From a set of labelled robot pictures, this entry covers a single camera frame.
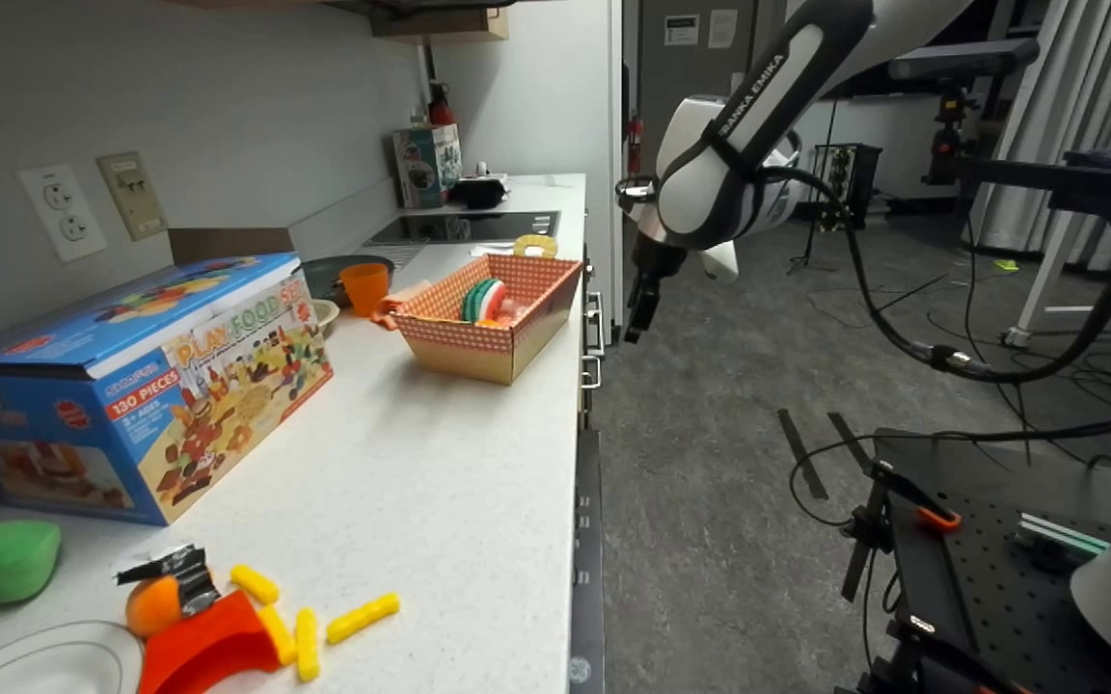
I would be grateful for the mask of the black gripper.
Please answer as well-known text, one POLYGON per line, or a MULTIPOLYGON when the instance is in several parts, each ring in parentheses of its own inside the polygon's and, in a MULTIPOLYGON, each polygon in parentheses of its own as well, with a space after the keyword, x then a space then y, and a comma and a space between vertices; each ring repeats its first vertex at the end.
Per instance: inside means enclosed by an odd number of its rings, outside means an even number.
MULTIPOLYGON (((660 281, 675 276, 682 261, 687 261, 682 248, 666 248, 647 235, 635 235, 630 309, 640 309, 643 299, 653 299, 660 294, 660 281)), ((640 344, 647 335, 647 324, 653 324, 647 311, 630 311, 625 344, 640 344)))

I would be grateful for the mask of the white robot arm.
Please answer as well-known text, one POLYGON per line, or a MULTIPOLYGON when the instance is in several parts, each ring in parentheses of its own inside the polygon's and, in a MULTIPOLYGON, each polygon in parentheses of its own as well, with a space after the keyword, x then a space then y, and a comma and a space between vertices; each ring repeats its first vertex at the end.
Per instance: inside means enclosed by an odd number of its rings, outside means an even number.
POLYGON ((630 318, 635 344, 660 285, 692 249, 743 235, 772 181, 768 153, 842 81, 927 47, 972 0, 804 0, 725 100, 687 97, 660 139, 653 174, 616 181, 635 228, 630 318))

